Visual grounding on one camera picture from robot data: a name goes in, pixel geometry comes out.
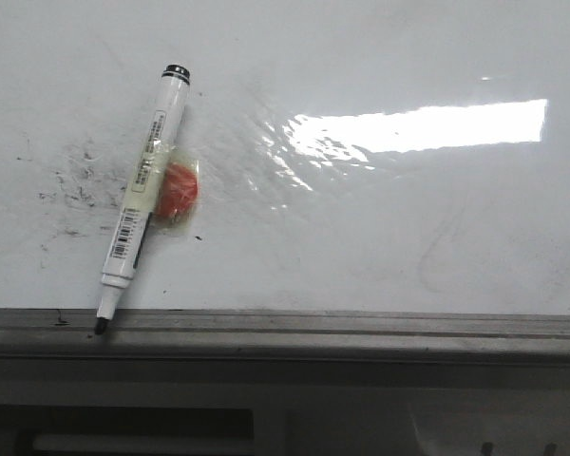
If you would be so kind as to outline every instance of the whiteboard marker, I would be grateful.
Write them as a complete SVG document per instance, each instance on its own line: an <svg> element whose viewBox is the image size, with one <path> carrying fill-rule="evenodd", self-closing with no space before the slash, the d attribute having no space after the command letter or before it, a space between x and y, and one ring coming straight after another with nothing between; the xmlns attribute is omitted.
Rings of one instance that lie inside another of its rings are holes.
<svg viewBox="0 0 570 456"><path fill-rule="evenodd" d="M133 280L189 89L190 72L183 66L169 65L162 73L147 141L126 186L121 217L102 269L102 300L97 311L96 334L105 332L124 289Z"/></svg>

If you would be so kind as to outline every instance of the white surface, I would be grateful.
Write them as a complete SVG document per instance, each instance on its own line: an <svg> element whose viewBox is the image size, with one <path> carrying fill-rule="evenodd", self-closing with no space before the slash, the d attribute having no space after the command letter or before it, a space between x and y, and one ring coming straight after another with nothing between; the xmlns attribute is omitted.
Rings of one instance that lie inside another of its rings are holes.
<svg viewBox="0 0 570 456"><path fill-rule="evenodd" d="M0 2L0 307L97 305L171 63L201 200L123 307L570 314L570 1L534 0Z"/></svg>

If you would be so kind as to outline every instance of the gray frame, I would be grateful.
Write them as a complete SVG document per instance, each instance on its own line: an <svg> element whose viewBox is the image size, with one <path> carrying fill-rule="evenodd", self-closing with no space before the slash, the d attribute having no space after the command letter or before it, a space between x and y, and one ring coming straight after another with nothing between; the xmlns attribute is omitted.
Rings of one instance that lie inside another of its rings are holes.
<svg viewBox="0 0 570 456"><path fill-rule="evenodd" d="M570 363L570 316L0 309L0 356Z"/></svg>

